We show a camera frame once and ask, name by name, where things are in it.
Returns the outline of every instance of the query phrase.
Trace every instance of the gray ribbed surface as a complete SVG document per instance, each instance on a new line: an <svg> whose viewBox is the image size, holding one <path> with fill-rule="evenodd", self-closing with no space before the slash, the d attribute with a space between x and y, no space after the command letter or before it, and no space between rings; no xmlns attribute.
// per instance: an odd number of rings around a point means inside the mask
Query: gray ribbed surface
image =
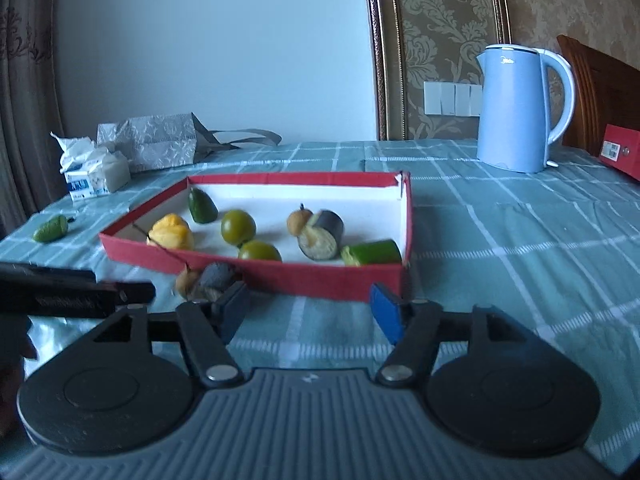
<svg viewBox="0 0 640 480"><path fill-rule="evenodd" d="M239 388L208 392L145 449L87 459L38 448L8 480L613 478L581 450L527 461L475 452L434 427L410 392L375 386L362 370L313 374L256 370Z"/></svg>

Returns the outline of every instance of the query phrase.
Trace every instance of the red box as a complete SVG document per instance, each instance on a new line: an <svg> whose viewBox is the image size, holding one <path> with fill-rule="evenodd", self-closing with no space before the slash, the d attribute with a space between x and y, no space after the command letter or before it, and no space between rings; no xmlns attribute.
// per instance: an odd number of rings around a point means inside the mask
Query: red box
<svg viewBox="0 0 640 480"><path fill-rule="evenodd" d="M212 197L220 210L242 208L257 225L257 239L273 243L283 263L239 260L237 249L220 235L220 218L199 225L188 210L188 190L197 186ZM344 221L343 244L396 240L402 264L347 267L340 260L313 262L286 231L286 219L300 203L311 210L330 209ZM130 211L100 233L111 260L177 274L184 265L161 248L145 243L132 227L149 231L167 213L180 214L196 238L196 251L172 251L193 269L213 262L236 266L251 288L268 292L368 301L373 283L382 282L400 296L408 292L408 262L412 241L412 201L407 173L245 173L190 176Z"/></svg>
<svg viewBox="0 0 640 480"><path fill-rule="evenodd" d="M600 160L640 180L640 132L607 124Z"/></svg>

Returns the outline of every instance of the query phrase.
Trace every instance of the blue kettle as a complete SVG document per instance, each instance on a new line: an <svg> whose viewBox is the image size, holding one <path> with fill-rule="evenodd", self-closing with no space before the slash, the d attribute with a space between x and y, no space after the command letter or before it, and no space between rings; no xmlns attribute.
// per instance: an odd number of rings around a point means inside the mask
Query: blue kettle
<svg viewBox="0 0 640 480"><path fill-rule="evenodd" d="M484 74L478 129L478 159L519 173L545 169L549 145L568 128L575 110L575 81L569 63L541 48L489 45L476 58ZM560 75L564 109L551 128L546 68Z"/></svg>

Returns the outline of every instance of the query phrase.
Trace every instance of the kettle handle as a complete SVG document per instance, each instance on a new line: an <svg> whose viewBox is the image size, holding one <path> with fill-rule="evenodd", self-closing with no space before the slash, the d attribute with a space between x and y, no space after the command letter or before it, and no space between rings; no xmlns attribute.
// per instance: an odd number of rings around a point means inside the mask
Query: kettle handle
<svg viewBox="0 0 640 480"><path fill-rule="evenodd" d="M551 67L558 72L564 86L564 109L556 127L549 132L546 140L547 144L556 142L565 130L569 127L569 123L574 116L575 110L575 79L571 70L571 65L562 56L558 56L555 52L550 52L544 48L535 49L542 57L542 65Z"/></svg>

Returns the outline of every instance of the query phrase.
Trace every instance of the white wall switch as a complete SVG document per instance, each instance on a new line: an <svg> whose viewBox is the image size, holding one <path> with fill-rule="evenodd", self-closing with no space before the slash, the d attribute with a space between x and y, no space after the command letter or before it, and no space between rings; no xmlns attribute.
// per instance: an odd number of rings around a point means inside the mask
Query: white wall switch
<svg viewBox="0 0 640 480"><path fill-rule="evenodd" d="M456 84L440 83L440 103L442 104L443 115L456 114Z"/></svg>
<svg viewBox="0 0 640 480"><path fill-rule="evenodd" d="M482 87L480 85L471 85L470 94L470 113L472 117L479 117L482 111Z"/></svg>
<svg viewBox="0 0 640 480"><path fill-rule="evenodd" d="M455 83L456 85L456 116L469 117L471 115L471 85Z"/></svg>
<svg viewBox="0 0 640 480"><path fill-rule="evenodd" d="M440 105L440 83L438 81L424 82L424 114L442 115Z"/></svg>

